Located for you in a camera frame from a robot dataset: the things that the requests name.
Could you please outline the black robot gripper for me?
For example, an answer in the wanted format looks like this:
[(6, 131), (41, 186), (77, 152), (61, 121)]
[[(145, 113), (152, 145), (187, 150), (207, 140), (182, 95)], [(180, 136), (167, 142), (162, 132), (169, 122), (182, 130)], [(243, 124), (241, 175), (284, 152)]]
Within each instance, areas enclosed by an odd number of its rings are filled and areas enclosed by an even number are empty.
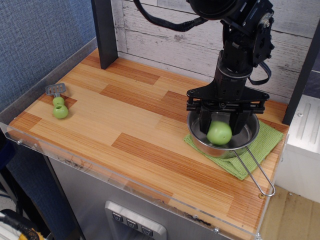
[(262, 91), (246, 87), (252, 68), (244, 72), (233, 72), (228, 68), (217, 67), (214, 79), (206, 86), (187, 91), (186, 109), (199, 113), (199, 129), (209, 131), (212, 112), (231, 113), (233, 135), (241, 132), (253, 113), (262, 114), (265, 102), (270, 96)]

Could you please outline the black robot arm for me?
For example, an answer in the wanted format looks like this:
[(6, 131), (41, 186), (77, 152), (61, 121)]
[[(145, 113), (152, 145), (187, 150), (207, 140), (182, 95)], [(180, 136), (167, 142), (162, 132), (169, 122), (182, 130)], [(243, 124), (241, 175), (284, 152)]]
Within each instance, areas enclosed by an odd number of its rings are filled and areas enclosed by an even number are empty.
[(268, 0), (190, 0), (193, 11), (205, 20), (223, 25), (223, 49), (219, 52), (213, 81), (187, 92), (187, 110), (199, 116), (199, 129), (207, 134), (215, 112), (228, 113), (233, 135), (244, 128), (249, 117), (262, 114), (269, 95), (246, 87), (263, 85), (269, 78), (252, 80), (260, 66), (271, 76), (265, 60), (275, 48), (271, 42), (273, 5)]

